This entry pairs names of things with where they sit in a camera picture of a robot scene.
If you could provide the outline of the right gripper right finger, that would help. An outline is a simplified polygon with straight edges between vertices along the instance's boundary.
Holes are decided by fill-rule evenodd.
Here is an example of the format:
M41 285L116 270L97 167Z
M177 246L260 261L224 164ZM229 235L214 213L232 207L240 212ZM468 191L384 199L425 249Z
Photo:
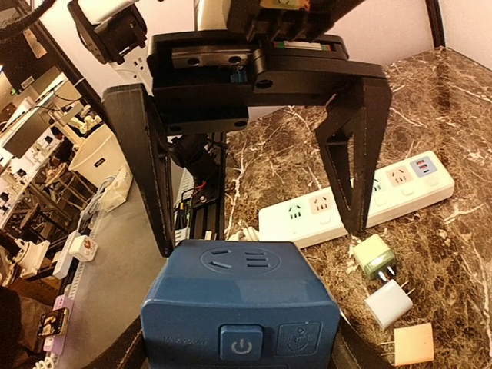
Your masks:
M370 346L344 318L341 318L334 340L334 368L383 369L392 366L380 356L375 347Z

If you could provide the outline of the blue cube socket adapter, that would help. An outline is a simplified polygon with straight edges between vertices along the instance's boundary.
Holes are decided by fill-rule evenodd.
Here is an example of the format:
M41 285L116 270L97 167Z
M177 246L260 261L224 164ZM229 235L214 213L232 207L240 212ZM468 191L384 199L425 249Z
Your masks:
M140 318L152 368L326 368L340 310L291 242L186 240Z

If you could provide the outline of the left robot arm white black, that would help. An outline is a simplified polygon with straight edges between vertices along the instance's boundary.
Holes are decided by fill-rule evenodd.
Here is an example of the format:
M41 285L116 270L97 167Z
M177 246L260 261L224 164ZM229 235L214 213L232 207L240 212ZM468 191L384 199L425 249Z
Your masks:
M102 64L135 65L143 78L105 90L110 126L138 184L161 255L175 249L171 165L204 186L193 230L224 233L224 155L215 135L248 124L251 107L323 106L315 135L344 228L367 226L374 173L391 106L379 65L349 59L335 22L355 1L198 1L195 28L148 36L133 1L68 4L82 44Z

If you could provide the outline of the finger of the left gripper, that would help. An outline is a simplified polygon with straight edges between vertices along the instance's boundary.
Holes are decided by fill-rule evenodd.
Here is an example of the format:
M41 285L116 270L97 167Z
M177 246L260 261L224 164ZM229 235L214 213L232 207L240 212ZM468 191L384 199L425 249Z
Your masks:
M342 224L364 234L392 93L385 77L359 77L327 104L314 133Z
M175 248L175 227L166 127L143 84L111 87L102 101L141 192L158 250L167 257Z

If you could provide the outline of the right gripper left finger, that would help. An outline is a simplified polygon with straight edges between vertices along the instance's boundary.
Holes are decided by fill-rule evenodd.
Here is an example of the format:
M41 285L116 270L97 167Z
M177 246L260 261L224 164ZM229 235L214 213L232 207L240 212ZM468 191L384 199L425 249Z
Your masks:
M140 317L137 316L108 349L91 362L92 368L141 368L145 344Z

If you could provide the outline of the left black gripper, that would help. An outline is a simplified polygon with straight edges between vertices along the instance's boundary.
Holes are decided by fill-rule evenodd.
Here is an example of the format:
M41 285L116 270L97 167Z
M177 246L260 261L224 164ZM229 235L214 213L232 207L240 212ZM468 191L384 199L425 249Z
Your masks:
M231 32L155 35L149 44L152 94L171 135L237 131L249 108L325 105L359 78L383 78L382 67L349 59L342 38L309 42L247 40Z

